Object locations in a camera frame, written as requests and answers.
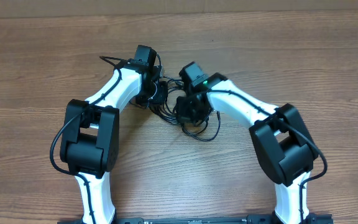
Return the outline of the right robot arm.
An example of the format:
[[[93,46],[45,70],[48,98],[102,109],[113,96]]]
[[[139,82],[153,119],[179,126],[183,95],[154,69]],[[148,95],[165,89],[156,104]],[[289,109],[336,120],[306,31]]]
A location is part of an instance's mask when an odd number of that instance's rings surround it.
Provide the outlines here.
[[[207,75],[196,62],[179,72],[186,95],[175,111],[181,123],[204,121],[210,111],[223,112],[249,129],[259,166],[275,183],[275,216],[281,223],[303,223],[307,180],[319,156],[298,110],[264,103],[220,73]]]

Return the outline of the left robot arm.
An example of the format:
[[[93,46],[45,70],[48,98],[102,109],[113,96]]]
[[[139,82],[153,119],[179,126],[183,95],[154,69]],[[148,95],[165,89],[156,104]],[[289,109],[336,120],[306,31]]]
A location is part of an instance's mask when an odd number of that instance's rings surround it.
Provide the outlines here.
[[[163,67],[157,52],[138,45],[134,58],[103,56],[113,67],[112,77],[85,100],[72,99],[59,130],[60,159],[66,174],[80,186],[84,214],[77,223],[113,223],[110,172],[119,152],[119,116],[134,100],[141,108],[163,104],[167,84],[159,80]]]

